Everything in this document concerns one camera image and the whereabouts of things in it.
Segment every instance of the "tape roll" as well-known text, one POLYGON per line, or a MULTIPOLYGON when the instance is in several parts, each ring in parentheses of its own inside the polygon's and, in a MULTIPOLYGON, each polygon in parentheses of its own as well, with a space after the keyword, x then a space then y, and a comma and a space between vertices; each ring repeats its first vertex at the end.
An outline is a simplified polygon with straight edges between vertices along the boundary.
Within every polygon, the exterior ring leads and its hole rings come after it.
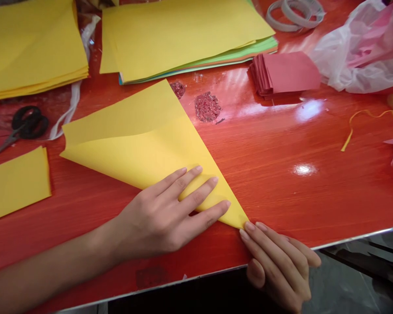
POLYGON ((295 23, 296 25, 300 25, 305 28, 315 28, 323 21, 324 10, 322 5, 317 0, 298 0, 300 3, 304 3, 307 7, 309 7, 310 12, 313 16, 316 16, 315 21, 310 21, 309 18, 302 18, 300 15, 295 13, 290 6, 288 0, 283 0, 281 4, 281 10, 285 14, 285 16, 295 23))
POLYGON ((266 12, 266 16, 265 16, 265 20, 266 22, 273 28, 276 29, 278 31, 284 31, 284 32, 296 32, 299 31, 300 29, 303 28, 303 26, 300 25, 295 25, 295 24, 285 24, 285 23, 281 23, 278 22, 276 19, 274 19, 271 15, 271 12, 275 9, 278 8, 282 8, 283 4, 285 3, 286 7, 288 7, 288 9, 294 13, 294 11, 291 9, 296 9, 299 10, 303 15, 304 15, 304 20, 305 21, 309 21, 309 19, 312 16, 312 10, 310 9, 310 7, 308 6, 307 3, 305 3, 304 1, 300 1, 300 0, 278 0, 274 3, 272 3, 269 8, 268 11, 266 12))

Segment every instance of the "yellow paper strip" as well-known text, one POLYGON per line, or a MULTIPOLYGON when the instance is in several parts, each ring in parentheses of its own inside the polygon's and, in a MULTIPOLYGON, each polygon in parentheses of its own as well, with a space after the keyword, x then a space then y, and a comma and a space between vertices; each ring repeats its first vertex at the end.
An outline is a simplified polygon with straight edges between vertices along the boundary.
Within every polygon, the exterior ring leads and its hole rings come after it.
POLYGON ((0 217, 51 196, 46 148, 0 165, 0 217))
POLYGON ((68 123, 63 130, 66 147, 62 157, 140 189, 177 169, 200 164, 203 173, 180 198, 218 176, 217 187, 198 209, 228 199, 231 207, 220 221, 242 228, 248 220, 166 80, 68 123))
POLYGON ((392 113, 392 115, 393 115, 393 110, 387 110, 387 111, 383 112, 382 114, 380 114, 379 116, 373 115, 368 109, 360 110, 360 111, 354 113, 354 114, 351 116, 351 118, 349 119, 349 128, 351 129, 351 131, 349 132, 348 138, 346 139, 345 144, 344 144, 344 146, 343 146, 342 149, 341 149, 341 152, 344 152, 344 151, 345 151, 346 147, 348 146, 349 142, 351 141, 352 134, 354 133, 354 128, 352 127, 352 120, 354 119, 354 117, 355 117, 357 114, 362 113, 362 112, 365 112, 366 114, 368 114, 368 115, 369 115, 370 117, 372 117, 372 118, 380 118, 380 117, 382 117, 383 115, 385 115, 386 113, 392 113))

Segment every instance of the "scissors blade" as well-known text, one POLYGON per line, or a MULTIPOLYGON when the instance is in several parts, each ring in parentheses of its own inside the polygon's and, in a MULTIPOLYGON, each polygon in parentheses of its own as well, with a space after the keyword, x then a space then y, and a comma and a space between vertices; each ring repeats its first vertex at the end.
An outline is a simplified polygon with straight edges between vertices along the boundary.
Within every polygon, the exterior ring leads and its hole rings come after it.
POLYGON ((0 146, 0 153, 1 153, 3 150, 5 150, 6 148, 8 148, 10 145, 12 145, 14 142, 16 142, 18 139, 19 139, 19 138, 13 136, 13 133, 12 133, 12 135, 10 135, 10 136, 4 141, 3 145, 0 146))

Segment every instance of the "red glitter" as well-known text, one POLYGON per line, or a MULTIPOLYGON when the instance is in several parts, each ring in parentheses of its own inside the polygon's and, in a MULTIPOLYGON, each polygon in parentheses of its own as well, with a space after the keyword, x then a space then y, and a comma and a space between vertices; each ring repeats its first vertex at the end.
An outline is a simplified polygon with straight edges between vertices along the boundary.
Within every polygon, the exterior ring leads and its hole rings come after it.
POLYGON ((183 86, 180 82, 170 83, 170 87, 178 99, 181 99, 185 94, 185 86, 183 86))
POLYGON ((211 92, 199 95, 195 99, 195 113, 202 122, 214 121, 220 112, 221 107, 218 105, 218 99, 211 95, 211 92))

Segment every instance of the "folded yellow paper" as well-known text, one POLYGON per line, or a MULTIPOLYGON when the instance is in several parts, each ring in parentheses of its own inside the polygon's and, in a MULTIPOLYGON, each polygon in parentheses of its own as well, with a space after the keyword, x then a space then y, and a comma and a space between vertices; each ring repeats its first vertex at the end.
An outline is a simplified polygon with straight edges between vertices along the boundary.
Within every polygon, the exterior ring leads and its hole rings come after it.
POLYGON ((0 7, 0 98, 52 89, 88 75, 73 0, 0 7))
POLYGON ((51 196, 46 148, 0 165, 0 217, 51 196))
POLYGON ((272 36, 247 0, 163 0, 103 10, 100 72, 144 79, 272 36))
POLYGON ((166 80, 68 123, 63 130, 66 144, 60 156, 140 189, 177 169, 200 164, 202 174, 180 199, 218 176, 217 187, 198 209, 228 199, 231 207, 220 221, 242 228, 248 220, 166 80))

